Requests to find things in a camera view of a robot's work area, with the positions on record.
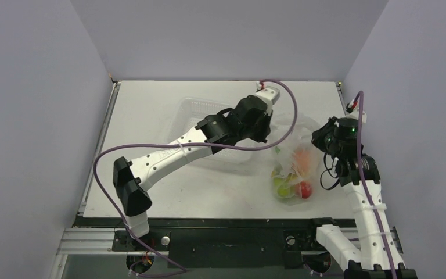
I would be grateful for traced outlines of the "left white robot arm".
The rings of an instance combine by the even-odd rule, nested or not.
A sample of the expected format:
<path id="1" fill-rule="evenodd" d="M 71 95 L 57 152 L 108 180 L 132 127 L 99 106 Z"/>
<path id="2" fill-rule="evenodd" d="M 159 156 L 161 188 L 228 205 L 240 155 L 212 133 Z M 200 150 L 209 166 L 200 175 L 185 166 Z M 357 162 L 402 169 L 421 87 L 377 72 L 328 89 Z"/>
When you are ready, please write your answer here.
<path id="1" fill-rule="evenodd" d="M 206 156 L 251 139 L 266 142 L 270 134 L 272 107 L 279 99 L 274 91 L 257 92 L 208 115 L 172 142 L 173 149 L 162 149 L 128 161 L 114 161 L 113 185 L 123 206 L 130 232 L 127 242 L 136 250 L 150 242 L 147 210 L 152 201 L 148 190 L 173 171 Z"/>

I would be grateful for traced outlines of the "clear plastic bag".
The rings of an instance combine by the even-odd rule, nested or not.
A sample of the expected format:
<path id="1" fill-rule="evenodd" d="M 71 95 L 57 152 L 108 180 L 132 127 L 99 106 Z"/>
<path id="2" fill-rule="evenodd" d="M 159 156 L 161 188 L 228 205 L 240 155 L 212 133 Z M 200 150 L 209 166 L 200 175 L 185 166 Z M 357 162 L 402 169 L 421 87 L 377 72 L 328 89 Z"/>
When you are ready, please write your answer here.
<path id="1" fill-rule="evenodd" d="M 297 114 L 293 131 L 284 141 L 271 148 L 274 168 L 271 189 L 279 200 L 308 200 L 318 182 L 318 167 L 322 153 L 311 143 L 312 132 L 319 123 Z"/>

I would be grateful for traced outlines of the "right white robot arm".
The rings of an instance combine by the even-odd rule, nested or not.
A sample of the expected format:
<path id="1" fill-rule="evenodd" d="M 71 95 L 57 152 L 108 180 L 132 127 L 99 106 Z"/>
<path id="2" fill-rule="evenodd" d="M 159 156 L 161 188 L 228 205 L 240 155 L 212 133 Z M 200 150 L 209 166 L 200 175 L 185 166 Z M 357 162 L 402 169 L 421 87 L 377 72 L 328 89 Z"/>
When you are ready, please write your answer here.
<path id="1" fill-rule="evenodd" d="M 362 153 L 358 121 L 331 117 L 312 133 L 312 144 L 334 160 L 334 171 L 354 215 L 359 247 L 332 221 L 320 221 L 304 233 L 312 248 L 323 246 L 344 278 L 416 278 L 406 267 L 390 232 L 375 160 Z"/>

